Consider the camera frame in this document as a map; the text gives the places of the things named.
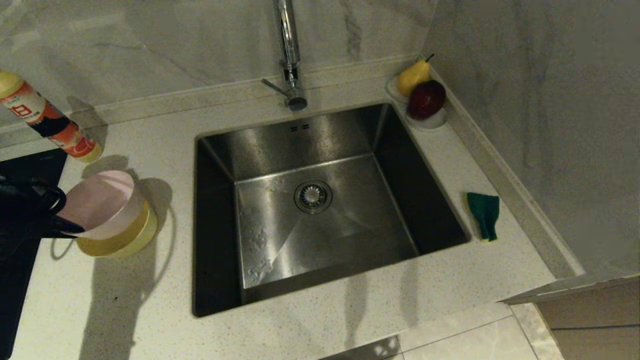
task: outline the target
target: faucet spout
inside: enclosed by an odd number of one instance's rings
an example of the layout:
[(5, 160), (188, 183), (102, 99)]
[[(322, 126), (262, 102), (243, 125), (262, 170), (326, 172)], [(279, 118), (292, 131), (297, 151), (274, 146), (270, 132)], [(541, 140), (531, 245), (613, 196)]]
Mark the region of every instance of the faucet spout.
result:
[(307, 108), (307, 99), (298, 75), (300, 52), (298, 50), (298, 35), (296, 32), (296, 18), (293, 14), (293, 3), (291, 0), (273, 0), (273, 7), (276, 12), (278, 37), (280, 37), (280, 47), (282, 49), (280, 64), (287, 82), (287, 90), (282, 90), (265, 79), (262, 79), (262, 82), (286, 97), (285, 105), (289, 110), (303, 111)]

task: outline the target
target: stainless steel sink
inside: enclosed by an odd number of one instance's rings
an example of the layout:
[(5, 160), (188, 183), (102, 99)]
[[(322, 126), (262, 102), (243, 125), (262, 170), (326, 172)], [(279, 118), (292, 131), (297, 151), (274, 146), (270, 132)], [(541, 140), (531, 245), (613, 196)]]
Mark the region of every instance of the stainless steel sink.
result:
[(388, 104), (199, 138), (205, 316), (466, 242)]

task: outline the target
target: marble backsplash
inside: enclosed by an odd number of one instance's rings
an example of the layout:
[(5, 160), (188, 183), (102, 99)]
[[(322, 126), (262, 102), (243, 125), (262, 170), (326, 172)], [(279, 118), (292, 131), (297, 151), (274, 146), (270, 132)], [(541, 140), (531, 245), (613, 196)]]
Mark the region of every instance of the marble backsplash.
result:
[[(436, 4), (294, 0), (302, 76), (419, 53)], [(273, 76), (279, 59), (271, 0), (0, 3), (0, 68), (63, 111)]]
[(640, 272), (637, 1), (440, 1), (424, 54), (587, 274)]

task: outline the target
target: stove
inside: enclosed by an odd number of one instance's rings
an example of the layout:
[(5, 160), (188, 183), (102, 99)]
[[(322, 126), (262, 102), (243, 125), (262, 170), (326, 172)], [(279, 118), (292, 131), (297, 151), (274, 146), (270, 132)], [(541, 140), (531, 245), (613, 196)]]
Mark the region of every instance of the stove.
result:
[[(37, 177), (57, 185), (67, 154), (55, 149), (0, 162), (0, 174), (18, 180)], [(0, 263), (0, 359), (8, 359), (27, 293), (33, 262), (40, 239), (25, 240), (4, 262)]]

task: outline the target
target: scrubbing sponge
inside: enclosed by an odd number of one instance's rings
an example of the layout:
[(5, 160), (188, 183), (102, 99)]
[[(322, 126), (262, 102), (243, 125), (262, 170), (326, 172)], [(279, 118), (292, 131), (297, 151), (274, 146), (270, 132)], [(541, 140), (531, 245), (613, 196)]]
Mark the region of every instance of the scrubbing sponge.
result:
[(496, 240), (495, 223), (500, 213), (500, 198), (497, 196), (483, 195), (481, 193), (467, 193), (467, 202), (480, 225), (482, 239)]

